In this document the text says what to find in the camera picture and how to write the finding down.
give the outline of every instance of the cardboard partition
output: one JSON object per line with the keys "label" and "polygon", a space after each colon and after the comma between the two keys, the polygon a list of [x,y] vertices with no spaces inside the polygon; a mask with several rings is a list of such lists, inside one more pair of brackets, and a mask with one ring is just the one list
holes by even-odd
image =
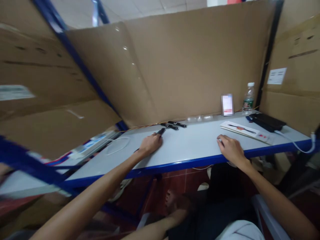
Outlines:
{"label": "cardboard partition", "polygon": [[71,30],[74,47],[129,126],[242,107],[260,82],[273,1],[254,1]]}
{"label": "cardboard partition", "polygon": [[[320,2],[287,0],[272,50],[260,110],[310,135],[320,124]],[[277,84],[270,71],[285,69]]]}
{"label": "cardboard partition", "polygon": [[29,0],[1,1],[0,134],[56,159],[120,118]]}

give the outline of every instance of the ceiling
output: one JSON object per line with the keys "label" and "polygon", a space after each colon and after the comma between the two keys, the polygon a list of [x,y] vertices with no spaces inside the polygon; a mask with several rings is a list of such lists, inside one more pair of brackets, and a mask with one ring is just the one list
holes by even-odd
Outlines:
{"label": "ceiling", "polygon": [[[51,0],[72,28],[92,27],[91,0]],[[101,0],[111,23],[207,7],[207,0]]]}

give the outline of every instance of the water bottle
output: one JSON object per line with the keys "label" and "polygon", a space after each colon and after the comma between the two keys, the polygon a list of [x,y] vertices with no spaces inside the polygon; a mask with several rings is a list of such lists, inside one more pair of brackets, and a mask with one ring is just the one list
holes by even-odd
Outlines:
{"label": "water bottle", "polygon": [[242,114],[249,115],[252,113],[253,101],[254,101],[254,83],[248,83],[248,89],[244,95]]}

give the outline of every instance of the black power bank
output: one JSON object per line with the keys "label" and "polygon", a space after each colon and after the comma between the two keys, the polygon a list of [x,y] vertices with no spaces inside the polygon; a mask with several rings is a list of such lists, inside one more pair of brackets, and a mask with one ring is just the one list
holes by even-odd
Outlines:
{"label": "black power bank", "polygon": [[252,118],[254,123],[258,124],[260,127],[263,127],[269,132],[274,132],[275,130],[281,131],[282,127],[287,125],[285,122],[263,113],[254,113],[249,116]]}

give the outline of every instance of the hand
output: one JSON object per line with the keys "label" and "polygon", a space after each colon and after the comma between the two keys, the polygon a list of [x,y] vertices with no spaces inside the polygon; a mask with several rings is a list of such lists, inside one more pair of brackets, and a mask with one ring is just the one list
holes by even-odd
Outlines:
{"label": "hand", "polygon": [[217,137],[217,142],[220,151],[225,158],[236,165],[240,170],[245,171],[248,166],[251,166],[250,161],[244,156],[243,149],[238,140],[229,138],[226,135],[219,135]]}
{"label": "hand", "polygon": [[153,133],[152,135],[142,140],[138,152],[142,153],[145,157],[153,153],[162,145],[162,137],[160,134]]}

